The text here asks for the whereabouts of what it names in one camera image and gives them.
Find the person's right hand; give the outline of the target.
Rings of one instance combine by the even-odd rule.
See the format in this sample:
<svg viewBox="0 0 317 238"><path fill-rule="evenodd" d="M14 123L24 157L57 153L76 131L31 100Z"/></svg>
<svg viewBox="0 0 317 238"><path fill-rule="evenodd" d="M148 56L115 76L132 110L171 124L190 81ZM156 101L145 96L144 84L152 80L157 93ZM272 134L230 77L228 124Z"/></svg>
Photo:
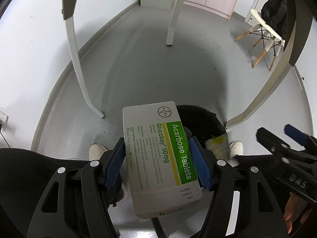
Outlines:
<svg viewBox="0 0 317 238"><path fill-rule="evenodd" d="M292 231L292 226L293 226L292 218L295 215L298 201L299 201L299 197L295 195L293 192L290 192L290 198L285 206L285 212L284 212L284 220L285 220L287 231L289 234ZM301 224L303 224L307 220L311 211L312 209L310 208L304 212L304 214L302 215L300 219Z"/></svg>

